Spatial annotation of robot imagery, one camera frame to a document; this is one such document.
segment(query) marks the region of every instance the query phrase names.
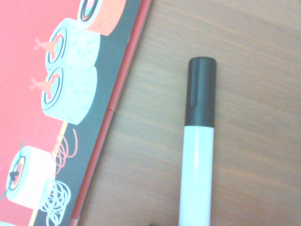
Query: pen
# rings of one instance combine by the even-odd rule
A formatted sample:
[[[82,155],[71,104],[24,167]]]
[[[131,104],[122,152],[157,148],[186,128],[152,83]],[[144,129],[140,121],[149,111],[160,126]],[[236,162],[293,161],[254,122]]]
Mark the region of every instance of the pen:
[[[189,61],[179,226],[209,226],[216,61]]]

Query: white marker barrel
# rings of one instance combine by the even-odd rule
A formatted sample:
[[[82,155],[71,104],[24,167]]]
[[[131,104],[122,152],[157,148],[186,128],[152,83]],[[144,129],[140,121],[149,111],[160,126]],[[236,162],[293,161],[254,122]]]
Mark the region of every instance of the white marker barrel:
[[[179,226],[209,226],[214,128],[185,126]]]

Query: red book cover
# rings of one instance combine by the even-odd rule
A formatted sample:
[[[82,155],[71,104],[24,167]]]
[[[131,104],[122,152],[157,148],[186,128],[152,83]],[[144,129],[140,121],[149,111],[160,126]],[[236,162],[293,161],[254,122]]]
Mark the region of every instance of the red book cover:
[[[110,124],[110,98],[109,107],[116,106],[121,93],[145,2],[0,3],[0,226],[67,226],[73,211],[78,217],[82,185],[96,164],[91,155],[97,159],[101,150],[95,143]]]

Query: black marker cap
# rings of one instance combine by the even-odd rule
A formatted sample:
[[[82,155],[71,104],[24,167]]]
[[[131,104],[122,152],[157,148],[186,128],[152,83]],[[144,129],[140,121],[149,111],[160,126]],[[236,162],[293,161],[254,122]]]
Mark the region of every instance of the black marker cap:
[[[216,61],[195,57],[189,61],[185,126],[214,128]]]

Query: sushi illustration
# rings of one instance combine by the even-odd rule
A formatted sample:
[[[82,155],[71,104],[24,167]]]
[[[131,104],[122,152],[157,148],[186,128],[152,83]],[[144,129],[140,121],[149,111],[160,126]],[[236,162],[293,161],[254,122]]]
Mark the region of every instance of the sushi illustration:
[[[60,33],[56,36],[54,36],[54,39],[52,41],[46,41],[41,43],[40,40],[37,38],[35,40],[36,45],[33,47],[34,50],[37,50],[38,48],[42,48],[46,52],[50,54],[51,60],[55,60],[55,52],[58,52],[57,49],[60,48],[62,45],[62,42],[59,43],[63,35]]]
[[[117,26],[126,0],[81,0],[77,20],[87,31],[109,36]]]
[[[42,91],[42,110],[49,117],[78,125],[87,115],[94,100],[97,71],[93,66],[75,67],[73,63],[61,62],[51,70],[46,82],[55,82],[51,98]]]
[[[0,221],[0,226],[15,226],[15,225],[12,225],[12,224],[9,224],[9,223],[4,223],[4,222]]]
[[[46,51],[47,70],[54,69],[62,62],[74,66],[94,66],[100,47],[100,35],[84,30],[81,22],[66,18],[57,26],[47,44],[51,47],[51,51]]]
[[[56,78],[59,79],[59,74],[56,73],[50,77],[49,81],[36,82],[35,78],[32,78],[32,84],[29,86],[29,89],[34,89],[35,87],[39,88],[41,91],[45,92],[47,100],[51,100],[52,93],[55,93],[57,90]]]
[[[51,153],[23,147],[10,166],[6,196],[14,203],[38,210],[44,184],[49,178],[55,179],[55,171]]]

